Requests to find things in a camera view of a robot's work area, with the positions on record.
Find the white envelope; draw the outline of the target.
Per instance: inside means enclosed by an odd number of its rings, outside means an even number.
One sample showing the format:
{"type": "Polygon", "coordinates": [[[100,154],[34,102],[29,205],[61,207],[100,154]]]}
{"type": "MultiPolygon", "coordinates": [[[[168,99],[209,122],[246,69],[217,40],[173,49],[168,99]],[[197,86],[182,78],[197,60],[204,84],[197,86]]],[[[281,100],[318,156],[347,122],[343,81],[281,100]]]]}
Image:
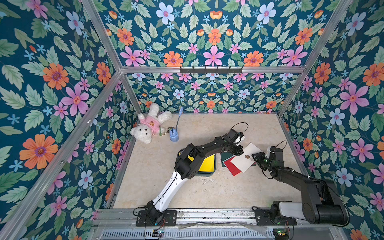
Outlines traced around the white envelope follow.
{"type": "Polygon", "coordinates": [[[249,143],[244,149],[244,153],[240,156],[236,156],[231,160],[231,163],[238,168],[242,173],[248,170],[254,163],[254,159],[252,157],[253,154],[261,153],[262,150],[259,149],[252,143],[249,143]]]}

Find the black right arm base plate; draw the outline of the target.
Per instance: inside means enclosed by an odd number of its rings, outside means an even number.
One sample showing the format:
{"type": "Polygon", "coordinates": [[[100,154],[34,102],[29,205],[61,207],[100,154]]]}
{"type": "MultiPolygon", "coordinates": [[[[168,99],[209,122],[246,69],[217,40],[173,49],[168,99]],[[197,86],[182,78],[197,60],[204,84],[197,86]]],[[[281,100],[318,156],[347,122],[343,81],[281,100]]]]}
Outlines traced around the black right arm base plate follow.
{"type": "Polygon", "coordinates": [[[296,226],[294,218],[276,216],[272,217],[267,209],[252,208],[258,226],[296,226]]]}

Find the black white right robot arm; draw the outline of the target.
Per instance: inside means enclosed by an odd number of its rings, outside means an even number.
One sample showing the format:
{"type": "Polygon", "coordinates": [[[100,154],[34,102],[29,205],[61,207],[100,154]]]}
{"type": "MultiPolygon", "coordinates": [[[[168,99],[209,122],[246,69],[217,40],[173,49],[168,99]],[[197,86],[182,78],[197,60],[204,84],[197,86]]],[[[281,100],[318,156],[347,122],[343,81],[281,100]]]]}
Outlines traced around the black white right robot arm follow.
{"type": "Polygon", "coordinates": [[[283,150],[270,147],[269,153],[252,154],[262,172],[269,172],[271,179],[287,184],[300,191],[300,202],[274,201],[269,210],[272,221],[300,219],[312,225],[346,227],[350,214],[346,204],[329,180],[320,180],[286,167],[283,150]]]}

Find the yellow envelope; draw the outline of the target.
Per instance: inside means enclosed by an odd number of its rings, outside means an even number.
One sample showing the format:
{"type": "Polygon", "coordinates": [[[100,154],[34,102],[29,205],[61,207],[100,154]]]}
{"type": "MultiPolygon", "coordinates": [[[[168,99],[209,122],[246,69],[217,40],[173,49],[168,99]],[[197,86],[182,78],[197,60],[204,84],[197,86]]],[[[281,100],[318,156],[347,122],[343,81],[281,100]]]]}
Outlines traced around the yellow envelope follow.
{"type": "MultiPolygon", "coordinates": [[[[190,164],[195,160],[195,156],[198,156],[196,151],[190,151],[188,155],[184,154],[184,149],[180,150],[177,155],[175,162],[175,171],[179,172],[181,175],[189,170],[190,164]]],[[[197,176],[208,176],[215,172],[216,170],[216,156],[211,155],[206,157],[201,161],[199,169],[196,171],[197,176]]]]}

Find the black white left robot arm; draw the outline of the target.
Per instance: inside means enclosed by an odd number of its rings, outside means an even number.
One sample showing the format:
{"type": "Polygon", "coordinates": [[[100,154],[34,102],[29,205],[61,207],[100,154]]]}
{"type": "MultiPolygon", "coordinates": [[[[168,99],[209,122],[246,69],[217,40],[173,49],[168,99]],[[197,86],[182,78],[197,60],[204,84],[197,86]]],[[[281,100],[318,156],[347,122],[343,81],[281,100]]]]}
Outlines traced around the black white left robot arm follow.
{"type": "Polygon", "coordinates": [[[243,132],[230,129],[225,135],[215,137],[207,144],[187,145],[177,156],[174,172],[166,186],[155,199],[147,203],[145,208],[147,220],[155,224],[162,217],[178,190],[187,180],[198,173],[207,157],[223,152],[229,152],[235,156],[242,155],[244,153],[243,147],[240,145],[242,140],[244,140],[243,132]]]}

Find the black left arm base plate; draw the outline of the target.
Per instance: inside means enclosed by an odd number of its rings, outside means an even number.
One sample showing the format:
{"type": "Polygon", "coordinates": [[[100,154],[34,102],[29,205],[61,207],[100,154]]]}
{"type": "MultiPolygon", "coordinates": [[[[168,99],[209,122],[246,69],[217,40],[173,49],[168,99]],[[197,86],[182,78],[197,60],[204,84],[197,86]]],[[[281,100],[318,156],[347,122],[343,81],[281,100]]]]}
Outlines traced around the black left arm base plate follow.
{"type": "Polygon", "coordinates": [[[139,211],[136,227],[169,227],[175,226],[178,212],[176,210],[166,210],[162,213],[148,214],[146,211],[139,211]]]}

